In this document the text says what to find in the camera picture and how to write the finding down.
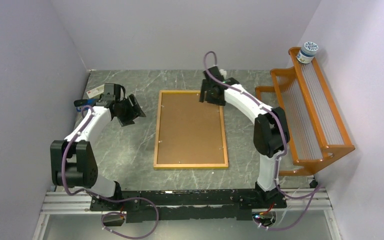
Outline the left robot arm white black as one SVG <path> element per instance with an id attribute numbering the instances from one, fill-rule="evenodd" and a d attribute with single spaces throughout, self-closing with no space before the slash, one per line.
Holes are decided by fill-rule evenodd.
<path id="1" fill-rule="evenodd" d="M 86 192 L 103 199 L 110 210 L 117 210 L 123 203 L 121 186 L 99 173 L 93 147 L 113 119 L 125 127 L 146 114 L 135 95 L 126 95 L 125 87 L 116 83 L 104 84 L 98 98 L 78 99 L 73 104 L 83 119 L 63 140 L 50 145 L 52 182 L 62 186 L 69 196 Z"/>

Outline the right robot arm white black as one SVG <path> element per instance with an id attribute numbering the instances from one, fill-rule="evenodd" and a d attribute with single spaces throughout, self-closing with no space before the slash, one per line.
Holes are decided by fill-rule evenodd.
<path id="1" fill-rule="evenodd" d="M 225 78 L 217 66 L 206 69 L 203 74 L 205 78 L 199 94 L 201 103 L 230 104 L 253 123 L 253 145 L 260 160 L 254 196 L 256 204 L 266 208 L 281 195 L 278 190 L 280 161 L 290 141 L 285 111 L 261 102 L 236 79 Z"/>

